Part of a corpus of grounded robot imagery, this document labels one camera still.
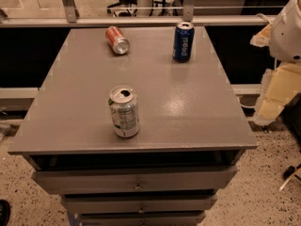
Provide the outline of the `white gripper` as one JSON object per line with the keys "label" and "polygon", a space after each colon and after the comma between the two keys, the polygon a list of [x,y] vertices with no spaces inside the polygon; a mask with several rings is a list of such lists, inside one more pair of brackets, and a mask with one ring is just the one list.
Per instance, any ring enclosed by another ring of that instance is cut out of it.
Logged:
{"label": "white gripper", "polygon": [[250,44],[268,46],[270,55],[281,63],[267,69],[261,80],[261,94],[255,104],[253,121],[260,126],[274,122],[284,107],[301,91],[301,0],[290,0],[273,24],[252,37]]}

